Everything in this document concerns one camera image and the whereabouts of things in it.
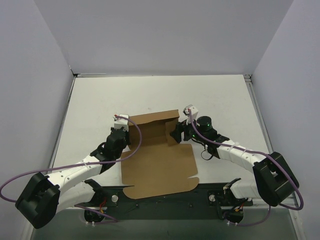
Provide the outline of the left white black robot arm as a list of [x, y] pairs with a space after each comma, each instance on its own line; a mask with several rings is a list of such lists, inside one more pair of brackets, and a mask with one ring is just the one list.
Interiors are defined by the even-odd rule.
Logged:
[[34, 174], [23, 189], [15, 207], [35, 229], [47, 225], [60, 211], [80, 203], [101, 203], [101, 187], [90, 178], [109, 170], [129, 145], [129, 128], [111, 128], [106, 141], [75, 167], [47, 175]]

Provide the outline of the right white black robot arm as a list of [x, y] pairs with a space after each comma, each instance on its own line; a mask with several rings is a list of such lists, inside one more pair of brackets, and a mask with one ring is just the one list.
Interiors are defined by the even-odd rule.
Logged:
[[201, 116], [193, 122], [189, 119], [177, 122], [169, 134], [177, 143], [192, 140], [202, 145], [212, 157], [229, 161], [252, 173], [252, 180], [237, 178], [225, 185], [225, 194], [230, 194], [234, 199], [257, 198], [276, 207], [299, 187], [299, 182], [280, 153], [263, 155], [245, 149], [219, 134], [208, 116]]

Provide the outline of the brown cardboard box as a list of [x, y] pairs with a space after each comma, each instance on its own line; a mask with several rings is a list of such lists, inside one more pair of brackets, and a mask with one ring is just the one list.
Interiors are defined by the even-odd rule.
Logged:
[[178, 110], [131, 116], [129, 151], [123, 152], [121, 180], [130, 199], [188, 192], [199, 184], [191, 144], [177, 143], [170, 132], [179, 120]]

